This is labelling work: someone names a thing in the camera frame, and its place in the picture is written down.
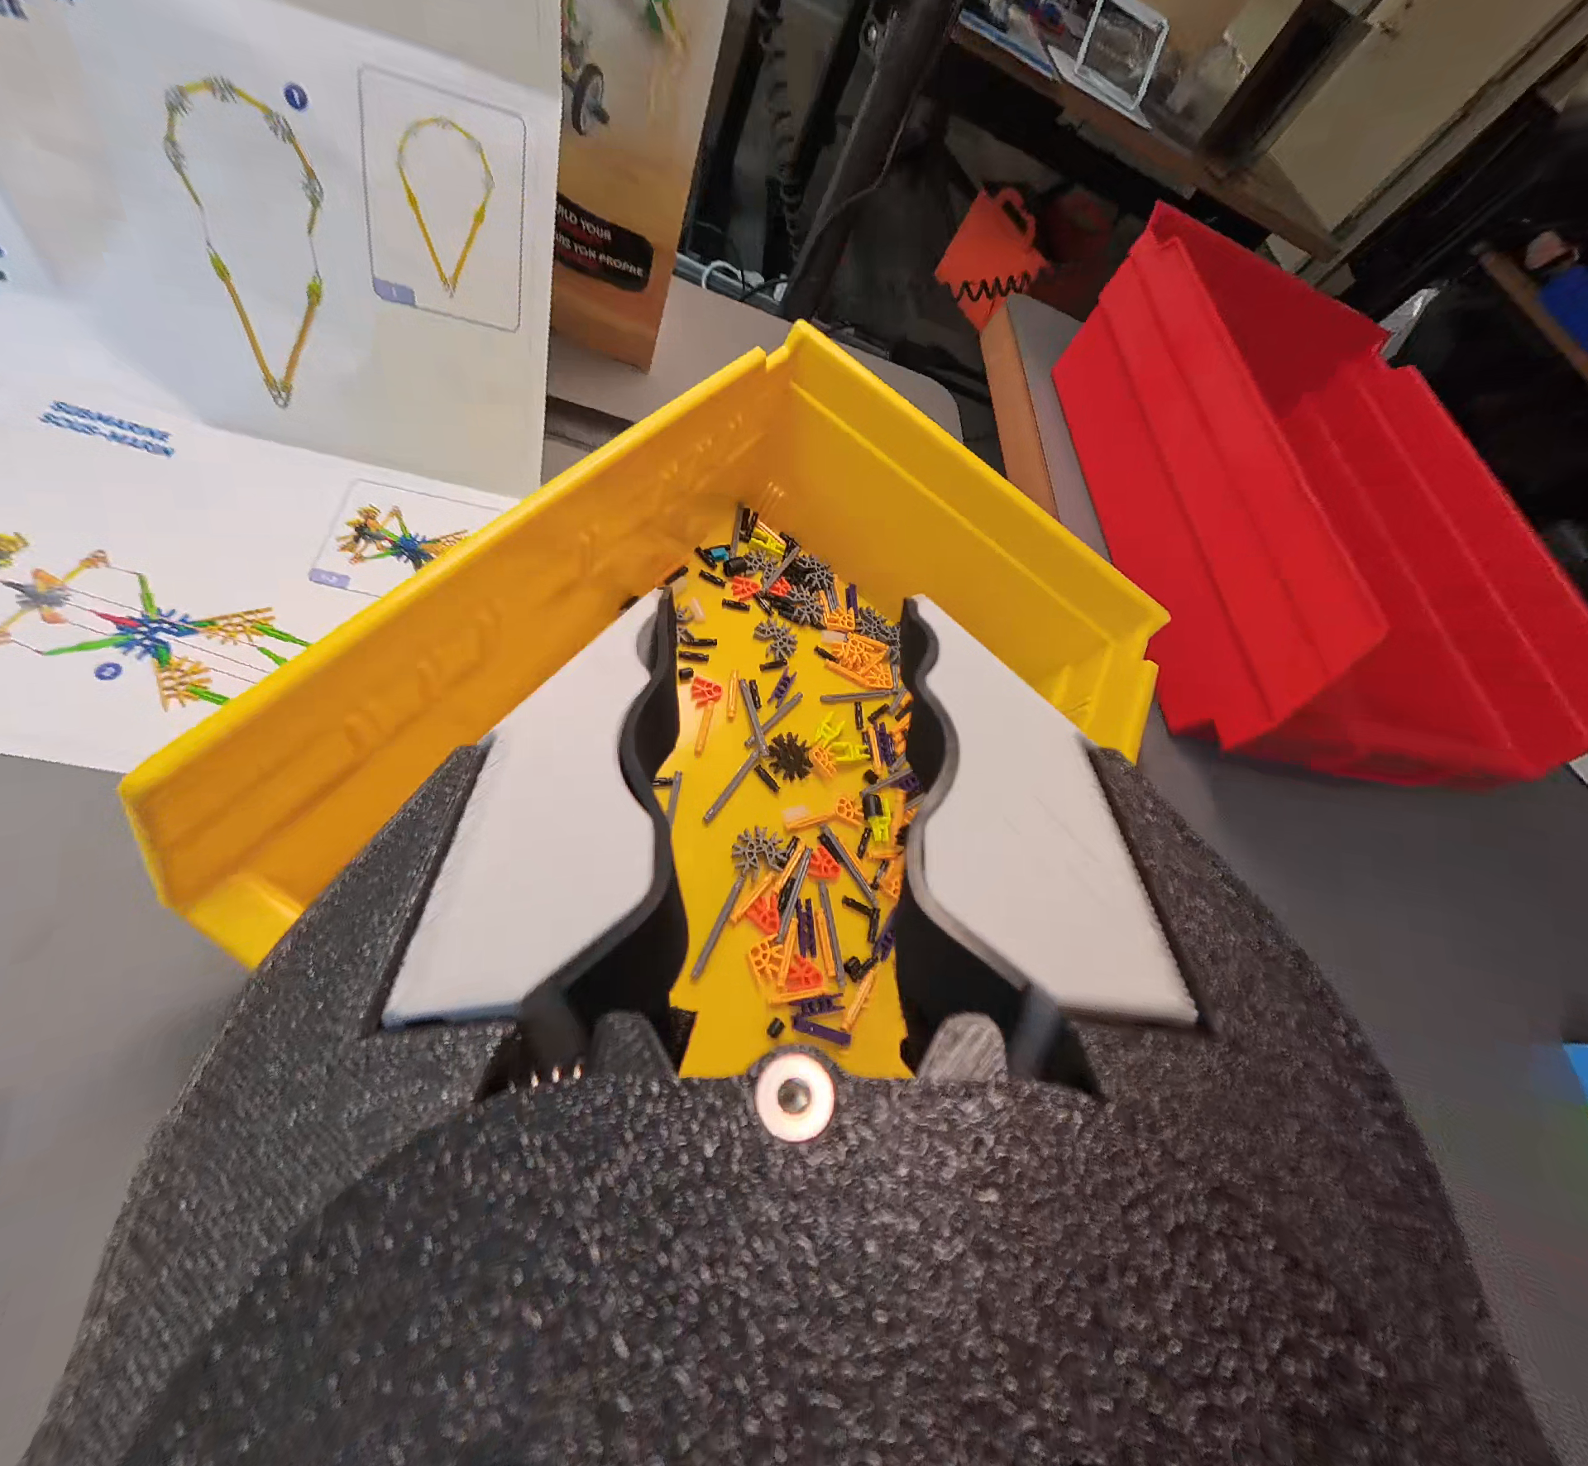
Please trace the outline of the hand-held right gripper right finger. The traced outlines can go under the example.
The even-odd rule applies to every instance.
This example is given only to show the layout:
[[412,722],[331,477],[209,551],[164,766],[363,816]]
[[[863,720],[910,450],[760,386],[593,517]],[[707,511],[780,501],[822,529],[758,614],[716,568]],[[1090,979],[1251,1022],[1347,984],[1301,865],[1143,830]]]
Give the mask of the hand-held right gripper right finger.
[[928,597],[903,604],[901,653],[923,786],[890,926],[910,1068],[962,1017],[1048,1083],[1089,1083],[1084,1022],[1200,1027],[1097,747]]

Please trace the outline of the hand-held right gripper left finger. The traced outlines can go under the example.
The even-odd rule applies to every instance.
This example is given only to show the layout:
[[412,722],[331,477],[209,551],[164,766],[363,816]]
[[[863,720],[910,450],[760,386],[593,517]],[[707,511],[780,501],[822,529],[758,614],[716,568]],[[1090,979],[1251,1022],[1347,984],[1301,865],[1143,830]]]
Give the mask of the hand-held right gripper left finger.
[[523,1068],[679,1080],[689,921],[655,778],[677,610],[631,605],[498,722],[382,1004],[385,1034],[506,1026]]

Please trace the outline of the yellow plastic bin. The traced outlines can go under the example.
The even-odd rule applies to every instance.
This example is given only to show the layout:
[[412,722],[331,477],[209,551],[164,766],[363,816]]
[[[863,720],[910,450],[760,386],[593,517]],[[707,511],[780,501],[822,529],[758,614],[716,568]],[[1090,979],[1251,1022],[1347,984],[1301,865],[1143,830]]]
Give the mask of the yellow plastic bin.
[[[307,958],[307,914],[449,759],[481,745],[734,507],[888,607],[928,597],[1101,752],[1133,762],[1168,615],[1041,506],[810,327],[555,479],[263,688],[144,762],[123,798],[164,903],[248,962]],[[417,916],[355,1004],[382,1004]]]

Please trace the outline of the wooden desk with black legs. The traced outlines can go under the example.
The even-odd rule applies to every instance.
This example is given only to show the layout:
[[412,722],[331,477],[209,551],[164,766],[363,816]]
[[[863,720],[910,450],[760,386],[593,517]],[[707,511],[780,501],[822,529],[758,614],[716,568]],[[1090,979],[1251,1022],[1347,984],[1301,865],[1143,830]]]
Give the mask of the wooden desk with black legs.
[[1328,261],[1344,254],[1342,244],[1273,159],[1259,158],[1252,166],[1234,166],[1202,148],[1187,146],[1161,124],[1136,121],[1087,87],[1070,82],[1052,63],[1040,66],[976,16],[960,18],[947,48],[955,50],[962,66],[977,61],[1033,94],[1055,115],[1052,131],[1062,124],[1090,131],[1122,154],[1122,161],[1151,175],[1161,186],[1183,198],[1202,195],[1308,257]]

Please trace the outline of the pile of small building parts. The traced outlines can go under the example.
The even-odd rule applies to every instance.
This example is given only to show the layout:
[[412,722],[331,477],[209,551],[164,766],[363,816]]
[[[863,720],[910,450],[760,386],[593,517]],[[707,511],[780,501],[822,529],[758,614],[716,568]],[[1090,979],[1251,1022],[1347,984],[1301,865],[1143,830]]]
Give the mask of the pile of small building parts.
[[908,1078],[893,923],[920,784],[901,610],[746,506],[667,587],[680,737],[653,791],[689,921],[682,1073],[797,1049]]

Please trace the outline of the red plastic bin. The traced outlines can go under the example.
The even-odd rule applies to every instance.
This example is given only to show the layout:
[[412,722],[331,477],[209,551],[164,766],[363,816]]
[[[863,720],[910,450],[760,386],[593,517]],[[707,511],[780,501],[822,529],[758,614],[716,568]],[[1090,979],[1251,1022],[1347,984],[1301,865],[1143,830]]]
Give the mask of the red plastic bin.
[[1168,729],[1399,786],[1585,759],[1585,602],[1372,320],[1153,208],[1053,369]]

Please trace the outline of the orange fabric bin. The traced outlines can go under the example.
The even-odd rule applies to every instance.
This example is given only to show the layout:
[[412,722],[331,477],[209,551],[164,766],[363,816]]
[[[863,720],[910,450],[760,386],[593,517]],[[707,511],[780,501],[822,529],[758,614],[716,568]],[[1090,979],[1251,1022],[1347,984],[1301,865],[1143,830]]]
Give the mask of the orange fabric bin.
[[981,191],[935,269],[962,318],[982,333],[1011,296],[1050,269],[1038,222],[1018,186]]

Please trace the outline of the white building instruction sheet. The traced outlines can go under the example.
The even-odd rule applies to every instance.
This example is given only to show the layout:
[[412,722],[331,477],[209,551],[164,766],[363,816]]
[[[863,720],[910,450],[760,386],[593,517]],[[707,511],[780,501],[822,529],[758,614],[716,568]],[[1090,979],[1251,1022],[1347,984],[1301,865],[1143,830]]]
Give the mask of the white building instruction sheet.
[[4,0],[4,756],[125,774],[544,480],[552,0]]

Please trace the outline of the black metal pole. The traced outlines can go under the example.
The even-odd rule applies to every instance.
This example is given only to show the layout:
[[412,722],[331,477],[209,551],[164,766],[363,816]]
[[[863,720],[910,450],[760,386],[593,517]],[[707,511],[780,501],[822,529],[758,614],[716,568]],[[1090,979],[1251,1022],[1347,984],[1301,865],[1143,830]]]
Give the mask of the black metal pole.
[[883,183],[910,110],[960,11],[962,0],[905,0],[883,34],[871,85],[788,279],[782,318],[815,320],[842,262],[851,222]]

